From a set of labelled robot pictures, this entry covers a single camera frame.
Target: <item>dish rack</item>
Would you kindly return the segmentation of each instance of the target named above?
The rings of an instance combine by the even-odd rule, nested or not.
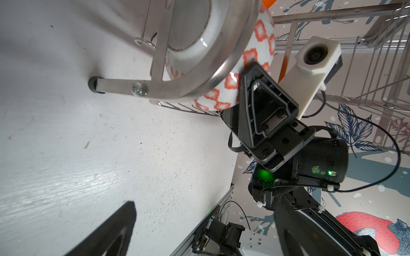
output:
[[[220,72],[219,77],[225,77],[226,75],[224,75],[224,73],[227,74],[231,70],[230,65],[216,65],[217,67],[220,67],[216,70],[212,60],[210,58],[207,59],[209,54],[193,68],[193,70],[211,70],[211,72],[208,72],[207,74],[208,77],[206,75],[200,76],[199,79],[201,81],[199,82],[202,84],[196,83],[195,81],[196,85],[191,86],[190,82],[193,83],[193,80],[189,80],[186,77],[177,79],[180,81],[180,84],[188,84],[192,91],[194,91],[194,87],[201,88],[202,90],[196,90],[196,94],[188,93],[188,97],[180,97],[180,95],[178,97],[177,95],[173,95],[172,92],[161,94],[156,90],[155,86],[158,86],[161,82],[168,83],[168,86],[175,86],[175,84],[172,84],[172,80],[162,81],[165,62],[164,58],[172,19],[173,2],[174,0],[166,1],[166,11],[158,31],[158,45],[152,43],[156,33],[151,36],[150,41],[144,39],[150,0],[148,0],[147,3],[142,34],[140,37],[134,39],[137,45],[142,45],[144,43],[151,46],[155,51],[150,71],[152,77],[151,81],[101,78],[98,78],[97,80],[97,78],[91,78],[89,81],[90,89],[98,93],[110,92],[144,97],[147,95],[146,87],[149,86],[150,89],[153,88],[156,93],[156,97],[154,98],[163,98],[162,100],[150,100],[150,103],[152,104],[178,111],[219,117],[220,111],[206,111],[199,109],[195,106],[195,102],[193,101],[195,98],[198,98],[211,90],[213,85],[218,84],[211,81],[209,78],[210,75]],[[240,25],[242,30],[239,28],[237,29],[237,31],[242,31],[241,34],[233,35],[233,37],[237,36],[237,38],[243,38],[243,34],[252,33],[253,31],[253,24],[254,21],[256,22],[255,17],[257,16],[260,3],[258,0],[236,0],[232,2],[234,3],[231,3],[222,29],[229,29],[230,18],[241,13],[242,15],[249,17],[249,19],[247,23]],[[307,42],[307,40],[295,41],[297,25],[300,22],[372,16],[378,16],[379,19],[385,18],[385,21],[382,22],[383,25],[381,29],[371,37],[363,38],[358,36],[355,39],[334,39],[341,43],[342,53],[352,52],[352,58],[349,63],[348,73],[341,94],[327,95],[327,101],[356,105],[361,109],[365,109],[366,111],[381,116],[379,125],[395,136],[396,141],[400,144],[400,150],[403,153],[410,155],[410,124],[409,122],[405,122],[405,118],[410,117],[410,87],[404,85],[404,83],[408,82],[408,79],[410,78],[406,74],[410,65],[410,35],[405,35],[407,23],[410,21],[409,13],[410,1],[388,5],[274,16],[273,20],[275,24],[291,24],[287,41],[276,42],[276,52],[283,52],[285,54],[278,80],[280,81],[286,74],[290,54],[298,51]],[[210,52],[212,52],[212,50],[222,52],[224,49],[212,46]],[[227,63],[231,63],[231,65],[236,63],[235,58],[242,52],[241,49],[233,48],[232,54],[227,56]],[[361,93],[353,97],[346,96],[345,88],[350,81],[350,70],[355,61],[355,54],[358,52],[372,52],[372,58],[369,63]],[[388,71],[388,79],[384,84],[380,84],[380,76],[386,70]],[[395,150],[393,145],[388,141],[385,133],[380,129],[377,129],[372,143],[377,147]]]

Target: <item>table surface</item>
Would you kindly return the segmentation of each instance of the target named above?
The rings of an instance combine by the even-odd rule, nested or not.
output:
[[[159,24],[152,0],[146,38]],[[146,1],[0,3],[0,254],[64,255],[125,201],[129,255],[169,255],[229,190],[220,118],[95,94],[89,77],[149,79]]]

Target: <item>scratch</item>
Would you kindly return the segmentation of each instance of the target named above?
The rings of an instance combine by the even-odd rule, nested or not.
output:
[[[85,144],[85,149],[88,148],[88,145],[90,145],[90,141],[87,141],[87,144]]]
[[[27,127],[30,126],[30,124],[34,121],[34,117],[30,120],[30,122],[28,124],[26,124],[25,126],[21,127],[20,129],[18,129],[17,131],[15,131],[12,135],[8,136],[7,139],[11,140],[11,138],[18,133],[19,131],[22,131],[24,129],[26,129]]]

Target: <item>wire rack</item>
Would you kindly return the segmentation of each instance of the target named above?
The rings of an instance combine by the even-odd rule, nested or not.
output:
[[[134,40],[137,45],[145,43],[155,50],[155,45],[152,43],[155,34],[151,36],[151,41],[144,39],[149,6],[150,0],[147,4],[141,37]],[[410,87],[408,85],[410,77],[407,75],[410,65],[410,35],[407,28],[410,21],[409,11],[410,1],[407,1],[388,5],[274,16],[275,24],[291,23],[287,41],[278,41],[276,45],[277,52],[284,52],[285,54],[279,81],[286,73],[287,60],[291,52],[300,49],[307,41],[294,40],[298,23],[370,16],[385,18],[380,30],[371,37],[362,38],[358,36],[355,39],[335,39],[341,43],[342,52],[353,53],[341,94],[329,95],[327,101],[356,105],[361,109],[381,116],[379,125],[395,137],[403,153],[410,155],[410,122],[405,121],[406,118],[410,117]],[[352,82],[349,79],[350,70],[352,64],[359,58],[355,56],[359,52],[372,52],[372,57],[370,63],[368,63],[361,93],[347,96],[346,93],[349,90],[346,90],[346,85]],[[381,76],[385,72],[387,72],[387,79],[383,80]],[[220,116],[219,111],[199,109],[196,107],[195,102],[173,104],[157,100],[150,100],[150,102],[178,111]],[[379,129],[377,129],[372,143],[378,147],[395,150],[391,142],[388,141],[387,136]]]

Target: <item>bowl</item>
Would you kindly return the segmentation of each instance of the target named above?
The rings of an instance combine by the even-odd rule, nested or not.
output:
[[[223,25],[229,3],[229,0],[175,1],[165,57],[166,70],[171,79],[189,72],[206,55]],[[207,111],[219,111],[237,105],[239,74],[244,68],[257,61],[266,71],[269,69],[275,52],[274,29],[269,11],[261,5],[243,55],[228,76],[210,92],[196,99],[195,105]]]

